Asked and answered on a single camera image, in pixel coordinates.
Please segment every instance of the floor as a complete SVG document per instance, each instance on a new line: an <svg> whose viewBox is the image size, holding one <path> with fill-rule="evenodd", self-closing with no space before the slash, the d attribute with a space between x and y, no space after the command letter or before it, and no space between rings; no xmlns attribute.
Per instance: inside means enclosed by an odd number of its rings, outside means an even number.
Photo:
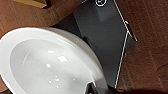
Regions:
<svg viewBox="0 0 168 94"><path fill-rule="evenodd" d="M48 27L68 16L80 0L48 0L47 9L0 0L0 37L18 27ZM168 92L168 1L116 0L130 30L138 39L126 54L118 81L119 91ZM0 80L0 92L7 88Z"/></svg>

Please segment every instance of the black surface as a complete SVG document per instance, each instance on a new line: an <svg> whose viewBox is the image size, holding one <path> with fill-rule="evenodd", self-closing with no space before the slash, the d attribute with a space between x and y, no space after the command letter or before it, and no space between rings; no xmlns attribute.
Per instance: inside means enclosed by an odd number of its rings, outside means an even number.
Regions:
<svg viewBox="0 0 168 94"><path fill-rule="evenodd" d="M94 0L80 5L74 16L82 37L97 55L107 80L114 87L122 56L126 28L113 0L98 7Z"/></svg>

